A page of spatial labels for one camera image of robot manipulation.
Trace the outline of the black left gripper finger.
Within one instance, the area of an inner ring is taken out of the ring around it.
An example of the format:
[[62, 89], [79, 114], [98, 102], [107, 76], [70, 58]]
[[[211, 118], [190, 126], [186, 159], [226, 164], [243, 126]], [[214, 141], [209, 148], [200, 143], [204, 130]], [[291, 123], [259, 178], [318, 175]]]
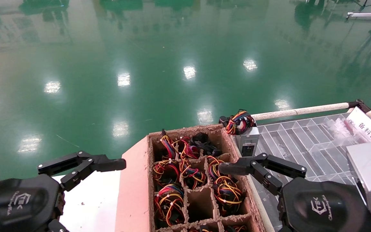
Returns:
[[37, 168], [39, 174], [53, 176], [71, 170], [61, 178], [63, 191], [71, 191], [82, 180], [94, 172], [120, 171], [127, 167], [124, 159], [109, 159], [106, 154], [91, 155], [85, 151], [77, 151], [57, 159], [44, 162]]

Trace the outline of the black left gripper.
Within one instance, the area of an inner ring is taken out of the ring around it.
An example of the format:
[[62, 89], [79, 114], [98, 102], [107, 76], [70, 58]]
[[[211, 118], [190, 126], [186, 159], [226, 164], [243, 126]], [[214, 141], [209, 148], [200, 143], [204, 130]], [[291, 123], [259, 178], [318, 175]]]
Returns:
[[68, 232], [60, 184], [46, 174], [0, 181], [0, 232]]

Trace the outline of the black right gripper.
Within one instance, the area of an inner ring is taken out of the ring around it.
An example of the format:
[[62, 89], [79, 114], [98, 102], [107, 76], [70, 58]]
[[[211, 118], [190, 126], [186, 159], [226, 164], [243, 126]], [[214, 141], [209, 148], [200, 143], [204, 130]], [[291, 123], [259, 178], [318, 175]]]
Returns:
[[[333, 181], [313, 182], [305, 178], [307, 168], [261, 153], [222, 163], [218, 170], [232, 176], [251, 175], [271, 194], [280, 195], [278, 232], [358, 232], [368, 215], [358, 190]], [[283, 187], [269, 171], [293, 178]]]

